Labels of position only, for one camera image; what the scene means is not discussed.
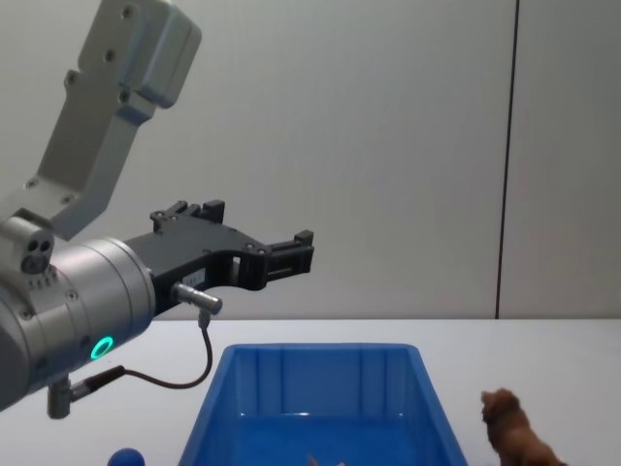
white table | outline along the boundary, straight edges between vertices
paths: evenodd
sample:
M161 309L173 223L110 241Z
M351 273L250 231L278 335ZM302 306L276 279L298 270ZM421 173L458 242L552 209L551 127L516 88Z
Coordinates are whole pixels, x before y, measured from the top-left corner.
M621 321L226 321L211 332L215 363L236 343L414 344L471 465L498 464L479 394L501 385L517 392L536 430L571 466L621 464ZM194 379L205 363L197 324L155 322L72 379L121 363L170 381ZM52 421L40 391L0 413L0 464L101 466L132 447L147 466L174 466L206 392L207 383L173 391L123 378Z

screw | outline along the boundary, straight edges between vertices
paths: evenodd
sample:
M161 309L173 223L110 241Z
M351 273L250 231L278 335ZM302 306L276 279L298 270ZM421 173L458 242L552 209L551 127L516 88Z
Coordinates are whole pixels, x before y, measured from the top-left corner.
M65 78L65 83L67 85L71 85L76 82L77 78L78 78L78 73L71 70L67 73L67 77Z
M128 100L129 100L129 92L127 92L126 90L121 90L120 93L118 94L118 101L121 104L125 104L127 103Z
M121 19L128 19L132 16L132 7L125 7L120 11Z
M32 318L32 314L30 314L30 312L27 309L24 309L23 311L21 311L19 315L24 320L30 320Z
M110 63L111 61L114 61L115 57L116 57L116 53L114 53L114 50L108 49L106 50L106 53L104 54L104 61Z

green led ring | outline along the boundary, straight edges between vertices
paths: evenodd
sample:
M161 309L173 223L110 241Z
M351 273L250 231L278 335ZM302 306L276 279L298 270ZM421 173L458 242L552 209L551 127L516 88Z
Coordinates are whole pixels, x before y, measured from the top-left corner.
M113 348L113 345L113 337L102 338L99 342L97 342L97 345L93 347L93 351L90 352L90 358L99 359L101 356L109 352Z

metal cylinder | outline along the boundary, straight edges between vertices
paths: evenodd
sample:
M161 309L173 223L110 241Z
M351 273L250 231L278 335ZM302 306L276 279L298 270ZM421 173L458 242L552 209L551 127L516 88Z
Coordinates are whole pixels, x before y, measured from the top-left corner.
M56 252L27 291L0 286L0 410L144 332L155 293L126 245L97 240Z
M64 419L71 409L71 383L67 377L51 383L48 388L48 416Z
M211 296L205 291L199 291L183 283L173 286L173 297L182 303L191 304L199 309L209 311L214 316L222 310L222 300Z

black cable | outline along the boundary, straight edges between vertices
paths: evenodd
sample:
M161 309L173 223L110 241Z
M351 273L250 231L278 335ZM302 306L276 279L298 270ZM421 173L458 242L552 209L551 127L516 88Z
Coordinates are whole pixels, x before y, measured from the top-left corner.
M72 401L78 401L84 396L97 391L102 386L107 385L108 383L114 382L116 379L121 378L122 376L131 376L136 377L138 379L142 379L145 382L153 383L155 385L163 386L164 388L171 388L172 390L184 390L187 388L193 388L199 384L201 384L212 371L213 366L213 351L212 351L212 342L210 340L210 336L207 333L207 325L201 327L201 333L203 334L203 340L205 341L205 348L207 349L207 367L201 377L199 377L194 382L190 383L170 383L160 381L155 377L148 376L141 372L132 371L125 369L123 366L116 366L113 369L102 372L101 374L97 374L96 376L89 377L85 379L82 383L79 383L73 390Z
M148 376L146 374L142 374L140 372L131 371L125 369L125 376L132 376L138 379L142 379L143 381L154 383L155 385L163 386L164 388L171 388L172 390L185 390L187 388L193 388L199 384L201 384L212 371L213 365L213 353L212 353L212 342L210 341L210 336L207 334L207 328L202 328L201 333L203 334L203 340L205 341L205 347L207 348L207 367L205 371L196 381L190 383L169 383L160 381L154 377Z
M513 95L515 93L515 65L517 63L517 40L520 23L520 0L515 0L515 19L513 23L513 54L511 57L511 79L508 90L507 145L505 147L505 172L503 180L503 202L501 204L501 231L498 246L498 276L496 278L496 309L494 318L501 316L501 291L503 284L503 254L505 253L505 223L507 217L508 163L511 152L511 126L513 125Z

